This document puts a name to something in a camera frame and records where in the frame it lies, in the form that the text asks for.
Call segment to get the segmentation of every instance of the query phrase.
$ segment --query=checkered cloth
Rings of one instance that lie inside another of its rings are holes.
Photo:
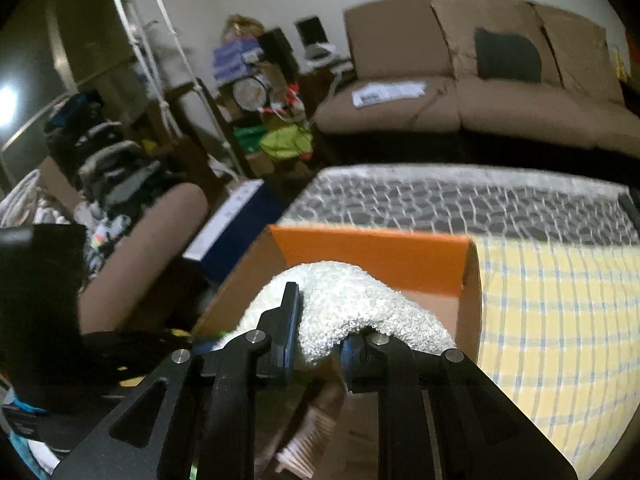
[[[640,401],[640,248],[474,240],[479,365],[587,479]]]

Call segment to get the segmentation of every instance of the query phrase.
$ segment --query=brown sofa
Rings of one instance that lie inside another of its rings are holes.
[[[381,0],[344,19],[358,80],[316,111],[328,141],[464,131],[640,158],[640,118],[625,108],[604,29],[584,17],[522,0]],[[480,79],[478,27],[527,38],[542,82]],[[426,82],[426,94],[360,109],[351,101],[367,82],[407,79]]]
[[[52,158],[39,169],[40,184],[72,215],[82,201],[80,194]],[[174,261],[208,212],[205,194],[195,184],[180,184],[166,193],[80,294],[82,333],[161,329],[197,279],[194,271]]]

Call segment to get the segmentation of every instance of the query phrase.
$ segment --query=navy blue box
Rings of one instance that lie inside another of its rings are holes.
[[[284,208],[262,180],[242,184],[210,218],[183,253],[213,286],[225,281],[236,263]]]

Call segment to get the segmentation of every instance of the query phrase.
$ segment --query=metal screw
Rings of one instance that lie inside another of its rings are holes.
[[[444,357],[447,361],[452,363],[461,363],[465,359],[465,355],[455,348],[450,348],[444,352]]]
[[[171,354],[171,359],[176,364],[182,364],[191,359],[191,352],[189,352],[185,348],[180,348],[179,350],[174,350]]]
[[[262,330],[249,330],[245,337],[249,343],[255,344],[260,341],[264,341],[264,338],[267,337],[267,335]]]
[[[371,341],[374,345],[382,346],[386,345],[389,342],[389,336],[385,334],[381,334],[380,332],[374,332],[369,335],[369,341]]]

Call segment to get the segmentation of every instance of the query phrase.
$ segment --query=orange box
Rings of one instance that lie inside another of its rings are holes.
[[[357,265],[433,312],[458,348],[477,361],[482,318],[478,254],[469,238],[441,234],[270,226],[227,277],[194,334],[235,329],[274,276],[326,260]]]

